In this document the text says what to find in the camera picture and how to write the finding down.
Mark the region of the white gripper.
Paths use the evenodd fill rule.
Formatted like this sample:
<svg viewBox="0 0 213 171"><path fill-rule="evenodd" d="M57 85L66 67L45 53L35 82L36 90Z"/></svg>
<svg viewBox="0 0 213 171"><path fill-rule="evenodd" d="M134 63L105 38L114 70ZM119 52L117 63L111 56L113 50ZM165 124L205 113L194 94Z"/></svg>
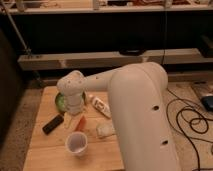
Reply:
<svg viewBox="0 0 213 171"><path fill-rule="evenodd" d="M69 129L73 120L73 116L87 114L87 109L84 108L84 99L81 95L73 95L65 97L65 107L68 114L64 116L64 128Z"/></svg>

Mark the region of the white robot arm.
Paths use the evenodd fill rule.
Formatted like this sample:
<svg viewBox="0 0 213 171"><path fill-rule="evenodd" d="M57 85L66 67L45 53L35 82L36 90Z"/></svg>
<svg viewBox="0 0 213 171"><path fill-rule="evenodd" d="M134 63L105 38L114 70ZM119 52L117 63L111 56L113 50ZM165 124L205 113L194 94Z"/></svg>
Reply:
<svg viewBox="0 0 213 171"><path fill-rule="evenodd" d="M106 91L126 171L181 171L163 93L168 76L155 62L129 64L85 77L73 71L57 82L70 114L83 105L85 91Z"/></svg>

